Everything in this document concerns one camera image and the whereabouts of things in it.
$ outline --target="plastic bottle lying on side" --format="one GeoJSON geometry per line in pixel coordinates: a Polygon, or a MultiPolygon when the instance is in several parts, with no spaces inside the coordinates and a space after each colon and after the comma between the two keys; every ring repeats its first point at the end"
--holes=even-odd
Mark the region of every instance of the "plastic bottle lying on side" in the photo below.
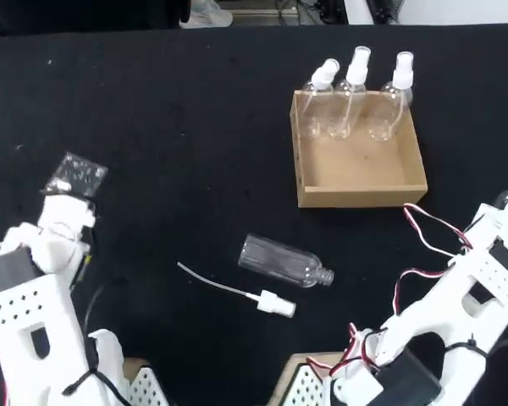
{"type": "Polygon", "coordinates": [[[367,99],[365,80],[367,79],[370,56],[371,50],[369,48],[356,47],[354,57],[346,72],[346,79],[335,86],[335,95],[338,97],[340,105],[340,116],[336,118],[332,133],[332,136],[336,138],[348,137],[362,113],[367,99]]]}
{"type": "Polygon", "coordinates": [[[334,278],[333,271],[324,268],[314,254],[253,234],[246,237],[239,266],[302,288],[311,288],[318,283],[329,286],[334,278]]]}
{"type": "Polygon", "coordinates": [[[335,59],[327,59],[302,89],[299,105],[301,135],[317,138],[329,133],[331,124],[330,103],[333,80],[340,65],[335,59]]]}
{"type": "Polygon", "coordinates": [[[412,103],[412,83],[414,72],[412,62],[414,56],[410,52],[397,55],[397,64],[393,80],[384,85],[380,96],[369,112],[367,125],[371,137],[376,141],[391,139],[405,113],[412,103]]]}

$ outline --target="black cloth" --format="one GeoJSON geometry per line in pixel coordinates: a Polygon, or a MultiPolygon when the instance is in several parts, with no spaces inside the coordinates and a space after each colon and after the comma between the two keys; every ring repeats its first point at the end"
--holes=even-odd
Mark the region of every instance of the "black cloth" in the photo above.
{"type": "MultiPolygon", "coordinates": [[[[326,57],[344,68],[356,45],[373,50],[371,89],[390,79],[398,51],[415,53],[412,111],[429,183],[421,205],[464,228],[508,188],[508,25],[0,39],[0,240],[36,221],[38,190],[66,151],[107,165],[99,255],[75,292],[79,315],[100,283],[127,277],[100,298],[91,330],[109,328],[125,356],[149,359],[179,406],[266,403],[292,354],[341,350],[349,321],[377,327],[390,316],[404,268],[445,266],[399,208],[296,207],[292,91],[326,57]],[[303,290],[238,268],[250,232],[316,253],[333,285],[303,290]],[[293,300],[295,317],[201,284],[177,260],[293,300]]],[[[433,244],[457,250],[453,233],[422,226],[433,244]]],[[[407,278],[401,305],[430,286],[407,278]]],[[[0,404],[2,385],[0,376],[0,404]]],[[[508,404],[508,349],[489,361],[476,398],[508,404]]]]}
{"type": "Polygon", "coordinates": [[[186,9],[186,0],[0,0],[0,36],[177,27],[186,9]]]}

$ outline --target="cardboard box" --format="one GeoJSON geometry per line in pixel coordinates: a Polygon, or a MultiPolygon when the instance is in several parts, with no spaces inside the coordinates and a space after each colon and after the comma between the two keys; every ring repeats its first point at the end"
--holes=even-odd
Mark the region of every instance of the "cardboard box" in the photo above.
{"type": "Polygon", "coordinates": [[[302,95],[295,92],[290,112],[299,207],[401,206],[427,193],[410,112],[393,139],[372,140],[365,115],[378,93],[369,92],[363,115],[348,138],[308,139],[301,136],[298,119],[302,95]]]}

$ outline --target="spray nozzle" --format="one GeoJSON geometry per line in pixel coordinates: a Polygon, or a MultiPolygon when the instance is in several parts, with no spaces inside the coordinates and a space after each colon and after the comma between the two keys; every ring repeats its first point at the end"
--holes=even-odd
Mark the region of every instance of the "spray nozzle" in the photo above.
{"type": "Polygon", "coordinates": [[[371,50],[367,47],[356,47],[352,62],[348,65],[346,81],[352,85],[363,85],[367,79],[371,50]]]}
{"type": "Polygon", "coordinates": [[[397,55],[397,64],[393,71],[393,86],[396,89],[405,90],[412,87],[414,82],[413,62],[414,55],[412,52],[399,52],[397,55]]]}
{"type": "Polygon", "coordinates": [[[340,65],[335,59],[326,59],[323,65],[316,69],[316,72],[312,75],[311,82],[319,91],[328,89],[335,75],[339,72],[340,65]]]}

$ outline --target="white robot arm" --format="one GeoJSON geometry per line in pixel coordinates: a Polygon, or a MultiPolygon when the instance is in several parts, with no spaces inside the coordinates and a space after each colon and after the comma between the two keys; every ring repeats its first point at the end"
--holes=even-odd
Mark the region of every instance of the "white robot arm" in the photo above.
{"type": "Polygon", "coordinates": [[[10,228],[0,244],[0,364],[10,406],[115,406],[130,393],[123,355],[112,332],[85,337],[70,291],[90,260],[84,229],[94,226],[90,196],[107,169],[67,154],[44,191],[37,225],[10,228]],[[49,353],[36,352],[32,334],[47,334],[49,353]],[[93,374],[64,391],[91,367],[86,345],[94,345],[97,370],[120,396],[93,374]]]}
{"type": "MultiPolygon", "coordinates": [[[[334,375],[337,404],[456,406],[466,402],[485,371],[489,352],[508,326],[508,201],[504,210],[481,205],[465,235],[472,248],[450,261],[425,297],[391,316],[365,342],[364,352],[381,369],[356,362],[334,375]],[[480,304],[473,297],[471,289],[477,283],[492,299],[480,304]],[[414,337],[427,332],[438,334],[446,347],[439,380],[406,349],[414,337]],[[403,389],[406,380],[410,387],[403,389]]],[[[359,343],[368,332],[356,334],[354,343],[358,344],[349,358],[361,358],[359,343]]]]}

